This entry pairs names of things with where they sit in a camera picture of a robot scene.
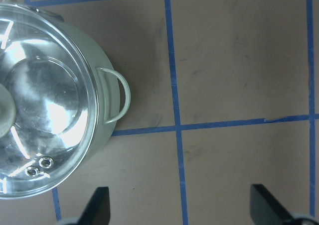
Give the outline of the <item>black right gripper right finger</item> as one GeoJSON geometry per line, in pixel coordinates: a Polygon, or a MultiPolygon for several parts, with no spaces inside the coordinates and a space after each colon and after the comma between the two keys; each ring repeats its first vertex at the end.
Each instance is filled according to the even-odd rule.
{"type": "Polygon", "coordinates": [[[262,184],[250,187],[250,217],[255,225],[288,225],[294,218],[262,184]]]}

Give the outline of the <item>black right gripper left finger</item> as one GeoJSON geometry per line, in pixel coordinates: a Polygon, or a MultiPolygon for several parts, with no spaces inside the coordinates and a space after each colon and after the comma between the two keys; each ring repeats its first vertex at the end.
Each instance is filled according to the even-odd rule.
{"type": "Polygon", "coordinates": [[[98,187],[93,193],[77,225],[108,225],[111,218],[108,187],[98,187]]]}

